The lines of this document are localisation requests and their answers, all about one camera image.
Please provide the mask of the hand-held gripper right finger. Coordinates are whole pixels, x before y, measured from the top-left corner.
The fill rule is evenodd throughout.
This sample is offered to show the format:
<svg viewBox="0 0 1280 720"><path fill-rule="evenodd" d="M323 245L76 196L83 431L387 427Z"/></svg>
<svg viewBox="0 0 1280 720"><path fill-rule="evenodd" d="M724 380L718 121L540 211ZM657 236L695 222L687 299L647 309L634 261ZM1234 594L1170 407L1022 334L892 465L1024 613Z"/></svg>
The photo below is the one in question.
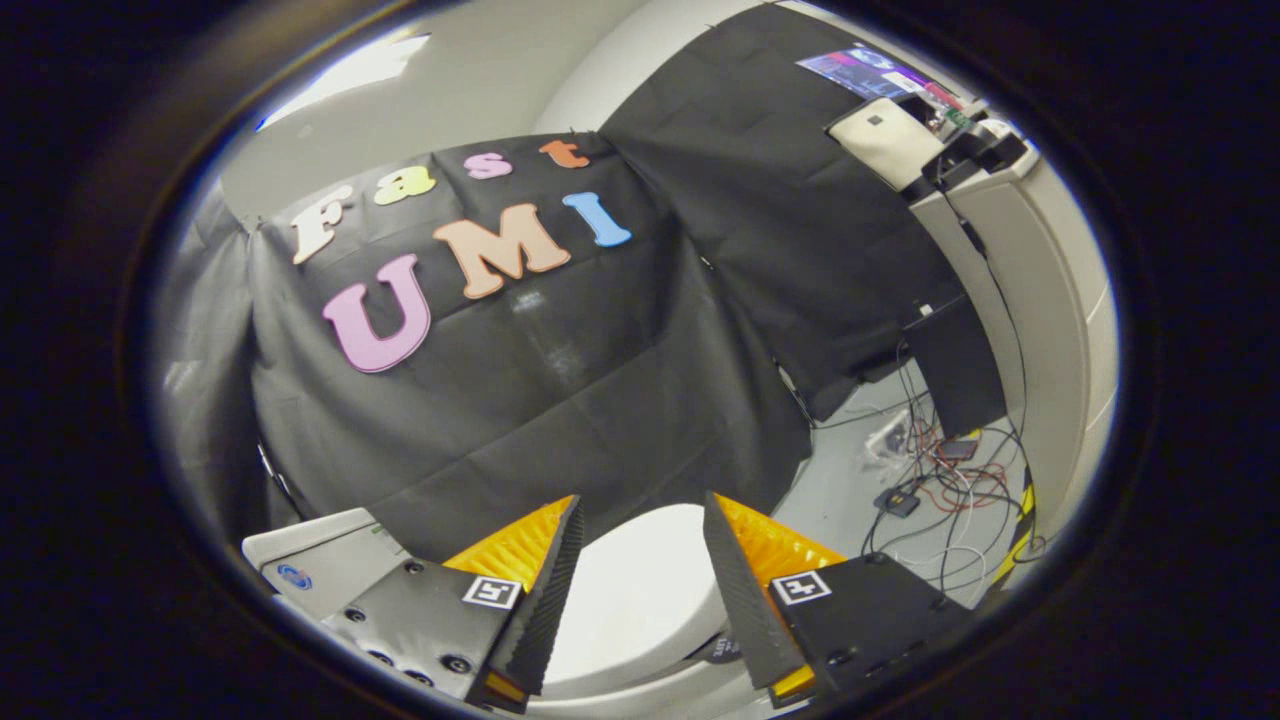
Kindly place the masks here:
<svg viewBox="0 0 1280 720"><path fill-rule="evenodd" d="M882 552L847 559L710 492L703 534L751 685L776 708L850 696L920 662L972 610Z"/></svg>

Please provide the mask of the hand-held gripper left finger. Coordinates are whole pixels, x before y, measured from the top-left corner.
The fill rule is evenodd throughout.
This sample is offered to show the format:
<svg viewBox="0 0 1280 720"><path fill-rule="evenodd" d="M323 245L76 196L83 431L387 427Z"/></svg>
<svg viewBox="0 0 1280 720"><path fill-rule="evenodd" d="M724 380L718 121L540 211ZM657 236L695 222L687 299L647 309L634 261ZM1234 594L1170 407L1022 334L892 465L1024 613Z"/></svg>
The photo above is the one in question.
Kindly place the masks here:
<svg viewBox="0 0 1280 720"><path fill-rule="evenodd" d="M579 564L580 502L544 505L444 562L397 560L323 625L411 682L522 714L541 693Z"/></svg>

